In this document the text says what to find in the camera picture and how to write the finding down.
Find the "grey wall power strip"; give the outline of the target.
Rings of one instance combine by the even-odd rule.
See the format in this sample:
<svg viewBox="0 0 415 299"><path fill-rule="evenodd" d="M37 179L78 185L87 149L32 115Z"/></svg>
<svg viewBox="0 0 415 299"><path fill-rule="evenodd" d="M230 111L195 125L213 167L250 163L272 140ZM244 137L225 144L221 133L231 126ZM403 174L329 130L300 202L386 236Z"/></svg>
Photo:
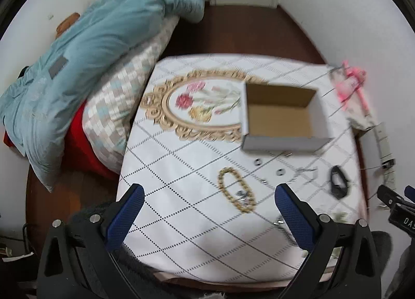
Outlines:
<svg viewBox="0 0 415 299"><path fill-rule="evenodd" d="M385 128L385 123L380 122L374 128L374 135L376 144L378 146L378 153L381 161L381 168L383 170L383 184L391 189L395 187L395 165L396 160L390 149L388 135Z"/></svg>

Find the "checkered pillow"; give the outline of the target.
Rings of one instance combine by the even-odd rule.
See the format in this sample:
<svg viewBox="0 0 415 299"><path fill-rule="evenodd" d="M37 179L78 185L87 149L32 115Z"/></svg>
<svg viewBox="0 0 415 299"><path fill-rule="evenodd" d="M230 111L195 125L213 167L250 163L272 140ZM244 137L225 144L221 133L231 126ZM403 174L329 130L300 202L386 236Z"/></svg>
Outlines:
<svg viewBox="0 0 415 299"><path fill-rule="evenodd" d="M105 177L120 172L130 121L146 82L178 22L177 16L163 19L160 31L128 50L111 65L87 98L82 113L82 129L91 147L88 160L93 172Z"/></svg>

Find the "white cardboard box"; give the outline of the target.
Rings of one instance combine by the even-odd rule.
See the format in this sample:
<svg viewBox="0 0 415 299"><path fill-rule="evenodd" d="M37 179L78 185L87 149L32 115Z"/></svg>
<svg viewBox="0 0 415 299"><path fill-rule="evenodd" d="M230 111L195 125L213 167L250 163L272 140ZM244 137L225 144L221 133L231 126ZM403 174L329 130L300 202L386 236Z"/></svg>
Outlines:
<svg viewBox="0 0 415 299"><path fill-rule="evenodd" d="M243 84L241 149L313 153L333 140L321 95L313 88Z"/></svg>

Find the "teal quilted blanket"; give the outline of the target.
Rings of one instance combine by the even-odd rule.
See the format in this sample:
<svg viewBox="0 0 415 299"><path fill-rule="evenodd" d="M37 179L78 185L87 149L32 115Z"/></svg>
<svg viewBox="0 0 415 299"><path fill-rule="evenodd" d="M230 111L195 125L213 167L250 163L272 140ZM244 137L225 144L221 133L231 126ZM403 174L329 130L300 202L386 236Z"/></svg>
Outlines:
<svg viewBox="0 0 415 299"><path fill-rule="evenodd" d="M39 181L52 191L65 135L100 78L167 16L201 21L205 0L96 0L1 96L1 121Z"/></svg>

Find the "red cloth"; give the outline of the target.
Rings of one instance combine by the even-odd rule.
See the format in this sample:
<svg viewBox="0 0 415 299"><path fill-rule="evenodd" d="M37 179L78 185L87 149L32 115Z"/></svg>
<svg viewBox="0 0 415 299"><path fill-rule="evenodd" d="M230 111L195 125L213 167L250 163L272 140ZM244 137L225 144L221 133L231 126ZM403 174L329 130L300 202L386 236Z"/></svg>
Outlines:
<svg viewBox="0 0 415 299"><path fill-rule="evenodd" d="M84 134L82 116L85 105L86 102L80 105L65 136L61 167L83 173L93 173L107 180L117 180L118 175L99 161Z"/></svg>

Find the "brown wooden headboard piece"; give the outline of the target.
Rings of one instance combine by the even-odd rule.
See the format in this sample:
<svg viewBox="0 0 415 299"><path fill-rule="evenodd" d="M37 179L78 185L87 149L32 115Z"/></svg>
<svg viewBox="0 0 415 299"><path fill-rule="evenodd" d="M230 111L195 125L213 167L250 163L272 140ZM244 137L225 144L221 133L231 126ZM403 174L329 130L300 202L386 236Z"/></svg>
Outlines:
<svg viewBox="0 0 415 299"><path fill-rule="evenodd" d="M66 30L68 30L79 19L80 14L72 13L66 19L64 19L56 28L56 37L59 38Z"/></svg>

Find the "white dotted floral tablecloth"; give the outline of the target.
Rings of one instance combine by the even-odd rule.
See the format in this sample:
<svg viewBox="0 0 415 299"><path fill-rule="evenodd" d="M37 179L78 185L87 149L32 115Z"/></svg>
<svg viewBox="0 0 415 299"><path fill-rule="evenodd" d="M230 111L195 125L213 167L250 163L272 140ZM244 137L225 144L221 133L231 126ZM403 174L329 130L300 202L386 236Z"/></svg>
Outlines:
<svg viewBox="0 0 415 299"><path fill-rule="evenodd" d="M327 65L255 55L161 60L145 88L118 185L145 202L125 240L142 263L212 283L291 279L306 257L274 203L286 183L317 213L365 216L354 137ZM315 88L333 140L314 154L240 147L242 81Z"/></svg>

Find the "pink panther plush toy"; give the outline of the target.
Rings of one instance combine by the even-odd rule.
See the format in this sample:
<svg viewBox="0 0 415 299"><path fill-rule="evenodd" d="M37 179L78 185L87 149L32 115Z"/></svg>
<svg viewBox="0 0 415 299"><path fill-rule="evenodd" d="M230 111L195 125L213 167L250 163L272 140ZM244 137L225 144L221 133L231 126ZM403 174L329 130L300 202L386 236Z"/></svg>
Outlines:
<svg viewBox="0 0 415 299"><path fill-rule="evenodd" d="M344 108L346 108L348 106L348 101L356 94L359 98L361 108L365 114L368 114L369 104L366 101L363 90L366 81L366 71L359 67L349 66L349 63L346 60L343 61L342 70L345 79L335 85L338 98Z"/></svg>

